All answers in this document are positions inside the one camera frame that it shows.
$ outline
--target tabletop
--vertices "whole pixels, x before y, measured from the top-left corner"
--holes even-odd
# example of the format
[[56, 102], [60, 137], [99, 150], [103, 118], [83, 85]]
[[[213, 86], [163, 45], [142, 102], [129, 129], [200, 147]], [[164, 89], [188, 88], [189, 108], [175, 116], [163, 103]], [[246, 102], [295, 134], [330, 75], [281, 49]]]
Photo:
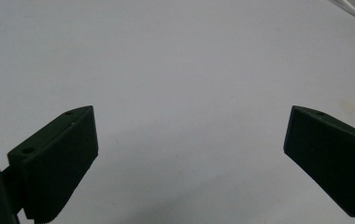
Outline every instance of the tabletop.
[[99, 157], [52, 223], [355, 223], [283, 153], [293, 105], [355, 127], [334, 1], [0, 0], [0, 168], [84, 105]]

